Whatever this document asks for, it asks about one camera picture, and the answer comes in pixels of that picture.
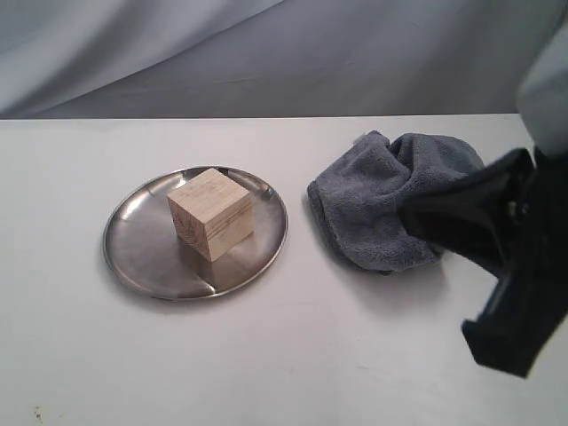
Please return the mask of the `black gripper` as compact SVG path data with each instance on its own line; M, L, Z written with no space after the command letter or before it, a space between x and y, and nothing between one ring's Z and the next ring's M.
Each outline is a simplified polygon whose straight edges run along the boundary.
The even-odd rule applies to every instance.
M512 258L461 332L477 364L521 378L567 314L567 156L536 150L534 159L535 168L526 149L514 149L398 209L408 234L493 275Z

